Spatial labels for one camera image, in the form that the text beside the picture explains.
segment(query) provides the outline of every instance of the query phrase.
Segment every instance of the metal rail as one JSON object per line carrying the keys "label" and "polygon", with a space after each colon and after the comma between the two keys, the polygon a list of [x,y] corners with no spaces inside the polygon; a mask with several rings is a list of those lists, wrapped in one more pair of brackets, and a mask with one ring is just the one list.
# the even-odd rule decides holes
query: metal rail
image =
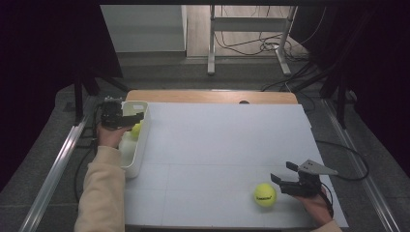
{"label": "metal rail", "polygon": [[[336,110],[334,109],[331,100],[322,100],[322,102],[326,107],[327,113],[332,121],[333,126],[337,131],[337,135],[340,138],[341,143],[344,146],[357,151],[352,139],[350,138],[349,133],[347,132],[347,130],[344,130],[338,122]],[[360,158],[355,156],[353,153],[349,153],[349,158],[358,174],[360,176],[363,176],[366,172],[366,167],[364,166]],[[373,207],[376,210],[377,215],[380,217],[380,220],[383,223],[386,231],[401,231],[398,227],[398,224],[395,222],[395,217],[392,213],[392,210],[390,209],[382,192],[380,191],[378,186],[376,186],[376,183],[374,182],[373,178],[371,178],[371,175],[368,175],[368,177],[362,180],[362,182],[367,192],[367,195],[371,203],[373,204]]]}
{"label": "metal rail", "polygon": [[75,148],[78,138],[87,123],[90,115],[93,114],[94,106],[96,105],[97,97],[88,97],[84,104],[84,116],[82,117],[78,126],[73,126],[69,135],[66,138],[55,162],[53,163],[42,188],[40,189],[26,219],[21,224],[20,232],[36,231],[42,220],[44,212],[48,203],[63,175],[63,172],[69,162],[70,156]]}

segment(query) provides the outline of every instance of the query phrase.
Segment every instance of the tennis ball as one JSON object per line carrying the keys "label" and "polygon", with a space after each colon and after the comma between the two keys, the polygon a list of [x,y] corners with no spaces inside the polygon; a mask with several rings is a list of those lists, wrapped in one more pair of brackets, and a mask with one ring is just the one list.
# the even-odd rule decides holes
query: tennis ball
{"label": "tennis ball", "polygon": [[142,120],[139,122],[139,124],[135,124],[135,126],[132,127],[131,135],[133,138],[138,138],[139,132],[141,131],[141,125],[142,125]]}
{"label": "tennis ball", "polygon": [[253,192],[253,198],[258,205],[270,207],[277,201],[277,192],[271,185],[262,183]]}

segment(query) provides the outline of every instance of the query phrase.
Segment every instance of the white board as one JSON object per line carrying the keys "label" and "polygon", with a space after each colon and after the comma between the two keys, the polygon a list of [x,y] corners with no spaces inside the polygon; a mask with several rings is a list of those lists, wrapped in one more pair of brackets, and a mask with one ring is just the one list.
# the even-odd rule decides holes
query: white board
{"label": "white board", "polygon": [[[287,161],[323,164],[304,110],[297,104],[150,103],[151,128],[142,166],[127,180],[126,224],[177,228],[312,228],[303,205],[280,193],[298,175]],[[329,177],[335,219],[347,222]],[[270,183],[271,208],[253,201],[254,188]]]}

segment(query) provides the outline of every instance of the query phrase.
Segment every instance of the person's arm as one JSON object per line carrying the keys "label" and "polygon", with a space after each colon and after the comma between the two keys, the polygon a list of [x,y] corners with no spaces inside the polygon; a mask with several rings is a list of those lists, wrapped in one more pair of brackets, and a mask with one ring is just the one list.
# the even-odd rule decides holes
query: person's arm
{"label": "person's arm", "polygon": [[319,194],[313,197],[294,197],[304,204],[307,212],[319,226],[318,229],[313,230],[312,232],[341,232],[340,227],[332,219],[325,200]]}
{"label": "person's arm", "polygon": [[115,148],[126,130],[106,130],[99,126],[100,146],[96,157],[88,164],[74,231],[125,230],[125,173],[120,167],[120,151]]}

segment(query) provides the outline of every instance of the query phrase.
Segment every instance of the wire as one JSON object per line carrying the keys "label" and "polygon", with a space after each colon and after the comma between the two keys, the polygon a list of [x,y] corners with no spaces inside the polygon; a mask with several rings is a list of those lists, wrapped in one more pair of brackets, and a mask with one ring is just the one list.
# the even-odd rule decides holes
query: wire
{"label": "wire", "polygon": [[328,190],[329,195],[331,196],[331,205],[333,205],[333,195],[332,195],[331,190],[330,190],[329,187],[326,186],[324,183],[322,183],[322,186],[324,186],[324,187]]}
{"label": "wire", "polygon": [[79,195],[78,195],[78,189],[77,189],[77,178],[78,178],[79,169],[81,168],[82,163],[85,161],[85,159],[88,157],[88,155],[90,155],[91,151],[93,151],[92,148],[90,148],[90,149],[87,151],[87,153],[84,155],[84,157],[81,159],[81,162],[79,163],[79,165],[78,165],[78,167],[77,167],[77,169],[76,169],[76,171],[75,171],[75,174],[74,174],[74,183],[73,183],[73,186],[74,186],[75,200],[76,200],[77,203],[79,203]]}
{"label": "wire", "polygon": [[286,87],[287,90],[288,90],[288,92],[296,94],[296,93],[292,90],[292,88],[288,85],[288,83],[289,83],[289,82],[295,82],[297,79],[299,79],[299,78],[301,78],[301,77],[308,76],[308,75],[310,75],[310,74],[312,74],[312,73],[315,73],[316,70],[317,70],[317,67],[316,67],[316,69],[314,69],[312,72],[306,73],[306,72],[308,71],[308,69],[309,69],[309,68],[307,68],[306,70],[303,70],[303,72],[299,73],[296,77],[294,77],[294,78],[292,78],[292,79],[286,81],[286,82],[280,87],[279,90],[280,90],[280,91],[283,91],[283,88]]}
{"label": "wire", "polygon": [[309,72],[308,74],[306,74],[306,72],[311,68],[313,66],[313,63],[312,62],[307,62],[303,67],[301,67],[296,73],[294,73],[293,75],[292,75],[292,77],[288,80],[288,81],[286,81],[281,87],[280,87],[280,91],[282,91],[282,89],[283,89],[283,87],[287,87],[287,89],[289,90],[289,92],[291,92],[291,93],[293,93],[292,92],[292,90],[289,88],[289,86],[287,86],[287,83],[289,82],[289,81],[293,81],[293,80],[296,80],[296,79],[298,79],[298,78],[301,78],[301,77],[303,77],[303,76],[306,76],[306,75],[308,75],[308,74],[310,74],[311,72]]}
{"label": "wire", "polygon": [[323,200],[325,200],[329,214],[331,214],[331,217],[333,218],[335,214],[334,209],[333,209],[333,204],[329,201],[329,198],[326,196],[326,194],[323,191],[319,190],[317,193],[323,198]]}
{"label": "wire", "polygon": [[273,37],[268,37],[268,38],[264,38],[264,39],[261,38],[261,35],[262,35],[262,33],[259,33],[259,41],[262,42],[262,45],[260,46],[261,50],[266,50],[266,51],[275,51],[275,50],[277,50],[277,48],[275,48],[275,45],[279,46],[279,43],[268,43],[266,41],[269,40],[269,39],[279,39],[279,37],[282,34],[278,34],[278,35],[275,35]]}
{"label": "wire", "polygon": [[268,11],[266,12],[266,16],[265,17],[268,17],[269,16],[269,11],[271,10],[271,6],[268,6]]}
{"label": "wire", "polygon": [[74,190],[74,195],[75,195],[75,200],[77,203],[79,203],[79,195],[78,195],[78,189],[77,189],[77,179],[78,179],[78,173],[79,173],[79,169],[82,166],[82,163],[85,161],[85,159],[88,157],[88,155],[90,155],[91,151],[94,151],[94,155],[97,153],[97,149],[98,149],[98,144],[97,144],[97,114],[99,109],[101,109],[103,107],[103,104],[100,103],[98,104],[95,108],[94,108],[94,112],[93,112],[93,122],[92,122],[92,140],[91,140],[91,144],[88,147],[89,150],[87,151],[87,153],[84,155],[84,157],[81,159],[80,163],[78,164],[78,167],[75,171],[74,174],[74,181],[73,181],[73,190]]}
{"label": "wire", "polygon": [[339,147],[339,148],[343,148],[343,149],[348,150],[349,152],[351,152],[351,153],[355,154],[356,156],[358,156],[358,157],[362,160],[362,163],[363,163],[363,165],[364,165],[365,168],[366,168],[366,173],[365,173],[365,175],[362,176],[362,177],[359,177],[359,178],[348,178],[348,177],[343,177],[343,176],[340,176],[340,175],[336,175],[336,177],[338,177],[338,178],[340,178],[341,180],[344,180],[344,181],[354,182],[354,181],[361,181],[361,180],[365,179],[365,178],[368,176],[368,174],[369,174],[369,172],[370,172],[370,169],[369,169],[369,167],[368,167],[368,163],[367,163],[367,161],[362,157],[362,155],[361,155],[360,153],[358,153],[357,151],[355,151],[355,150],[353,150],[353,149],[351,149],[351,148],[345,147],[345,146],[343,146],[343,145],[333,143],[333,142],[327,142],[327,141],[322,141],[322,140],[315,140],[315,141],[316,141],[317,143],[327,144],[327,145],[331,145],[331,146],[335,146],[335,147]]}
{"label": "wire", "polygon": [[250,17],[253,17],[253,16],[256,14],[256,12],[257,12],[258,9],[259,9],[259,11],[260,11],[260,6],[256,6],[256,7],[255,7],[255,11],[253,12],[253,14],[252,14]]}
{"label": "wire", "polygon": [[320,18],[320,21],[319,21],[319,23],[317,24],[316,29],[314,29],[313,33],[312,33],[307,39],[305,39],[303,42],[300,42],[300,43],[298,43],[298,44],[296,44],[296,45],[294,45],[294,46],[302,45],[302,44],[308,42],[308,41],[317,33],[317,31],[318,31],[319,28],[320,28],[320,25],[322,24],[323,18],[325,17],[325,13],[326,13],[327,9],[328,9],[328,8],[325,7],[325,10],[323,11],[322,17]]}
{"label": "wire", "polygon": [[215,39],[217,40],[217,43],[220,45],[220,47],[225,48],[225,49],[228,49],[228,50],[232,50],[232,51],[235,51],[235,52],[238,52],[238,53],[243,54],[243,55],[252,56],[252,55],[257,55],[257,54],[260,54],[260,53],[264,52],[264,50],[260,50],[260,51],[255,52],[255,53],[245,53],[245,52],[239,51],[239,50],[237,50],[237,49],[234,49],[234,48],[230,48],[230,47],[228,47],[228,46],[223,46],[223,45],[221,45],[221,44],[220,44],[220,41],[218,40],[218,38],[217,38],[217,36],[216,36],[215,34],[214,34],[214,37],[215,37]]}
{"label": "wire", "polygon": [[285,58],[287,60],[290,60],[292,62],[300,62],[300,61],[309,61],[310,60],[310,54],[308,54],[308,53],[303,53],[300,56],[294,56],[292,54],[292,47],[294,47],[296,45],[292,45],[289,41],[287,41],[287,42],[290,44],[290,46],[283,50]]}
{"label": "wire", "polygon": [[275,38],[279,37],[280,35],[276,35],[276,36],[272,36],[272,37],[266,37],[266,38],[263,38],[263,39],[257,39],[257,40],[253,40],[253,41],[243,42],[243,43],[235,43],[235,44],[226,44],[223,40],[223,32],[221,32],[221,36],[222,36],[222,42],[223,42],[224,46],[238,46],[238,45],[243,45],[243,44],[250,44],[250,43],[259,42],[260,40],[275,39]]}
{"label": "wire", "polygon": [[288,79],[285,79],[285,80],[281,80],[281,81],[275,82],[275,83],[273,83],[273,84],[264,85],[264,86],[262,86],[262,89],[260,90],[260,92],[265,92],[265,91],[267,91],[268,89],[270,89],[271,87],[273,87],[273,86],[275,86],[275,85],[277,85],[277,84],[281,84],[281,83],[283,83],[283,82],[286,82],[286,81],[288,81],[288,80],[290,80],[290,79],[291,79],[291,78],[288,78]]}
{"label": "wire", "polygon": [[283,13],[281,12],[281,6],[279,6],[279,12],[280,12],[280,16],[283,17]]}
{"label": "wire", "polygon": [[220,16],[223,16],[223,12],[226,13],[226,16],[229,16],[225,6],[220,6]]}

